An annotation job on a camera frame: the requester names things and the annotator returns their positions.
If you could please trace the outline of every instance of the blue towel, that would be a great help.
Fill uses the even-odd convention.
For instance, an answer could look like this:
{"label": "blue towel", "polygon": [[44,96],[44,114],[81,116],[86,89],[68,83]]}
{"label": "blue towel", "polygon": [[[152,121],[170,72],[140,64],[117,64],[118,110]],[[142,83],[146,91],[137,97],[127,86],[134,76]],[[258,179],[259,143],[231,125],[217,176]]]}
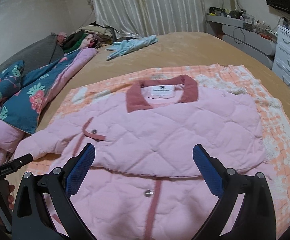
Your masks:
{"label": "blue towel", "polygon": [[129,41],[122,41],[122,42],[114,42],[113,46],[107,48],[106,50],[115,50],[115,52],[109,54],[107,56],[107,60],[111,60],[113,58],[126,55],[130,52],[137,51],[144,47],[147,47],[151,44],[157,42],[158,39],[156,35],[152,35],[146,38],[141,38],[139,40],[129,40]]}

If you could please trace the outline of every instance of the curtain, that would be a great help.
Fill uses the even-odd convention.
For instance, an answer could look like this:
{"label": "curtain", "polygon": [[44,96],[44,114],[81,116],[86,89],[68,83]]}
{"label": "curtain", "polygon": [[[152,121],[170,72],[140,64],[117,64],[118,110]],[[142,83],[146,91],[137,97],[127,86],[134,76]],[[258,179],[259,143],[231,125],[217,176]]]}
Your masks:
{"label": "curtain", "polygon": [[96,22],[117,37],[203,31],[202,0],[93,0]]}

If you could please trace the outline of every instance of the blue gripper pad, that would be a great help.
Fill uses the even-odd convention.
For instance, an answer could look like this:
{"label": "blue gripper pad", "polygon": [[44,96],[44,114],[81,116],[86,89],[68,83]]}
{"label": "blue gripper pad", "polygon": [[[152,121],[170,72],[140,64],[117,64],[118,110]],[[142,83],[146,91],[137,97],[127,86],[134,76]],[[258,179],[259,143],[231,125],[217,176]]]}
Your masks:
{"label": "blue gripper pad", "polygon": [[213,195],[218,196],[218,198],[221,198],[224,193],[222,178],[213,167],[201,147],[201,145],[196,145],[194,147],[192,150],[192,157],[210,192]]}
{"label": "blue gripper pad", "polygon": [[89,168],[95,159],[95,147],[93,144],[89,145],[82,154],[70,174],[66,179],[65,193],[67,198],[75,195],[81,186]]}

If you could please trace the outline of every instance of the gray cushion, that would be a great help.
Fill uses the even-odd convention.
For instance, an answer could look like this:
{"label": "gray cushion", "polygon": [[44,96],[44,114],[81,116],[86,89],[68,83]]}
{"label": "gray cushion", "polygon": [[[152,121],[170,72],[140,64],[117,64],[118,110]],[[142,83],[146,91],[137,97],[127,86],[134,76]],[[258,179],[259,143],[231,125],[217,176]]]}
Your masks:
{"label": "gray cushion", "polygon": [[0,65],[0,72],[19,60],[25,61],[23,76],[32,70],[48,65],[64,55],[62,48],[57,44],[57,35],[52,33],[46,38],[29,45],[17,52]]}

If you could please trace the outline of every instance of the snap button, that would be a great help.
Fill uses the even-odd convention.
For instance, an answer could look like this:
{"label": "snap button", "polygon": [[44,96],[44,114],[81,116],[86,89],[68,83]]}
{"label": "snap button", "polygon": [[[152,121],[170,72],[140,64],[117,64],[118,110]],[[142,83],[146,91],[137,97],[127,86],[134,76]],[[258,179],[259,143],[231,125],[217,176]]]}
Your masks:
{"label": "snap button", "polygon": [[144,192],[145,197],[151,197],[152,195],[154,195],[154,192],[150,189],[146,190]]}

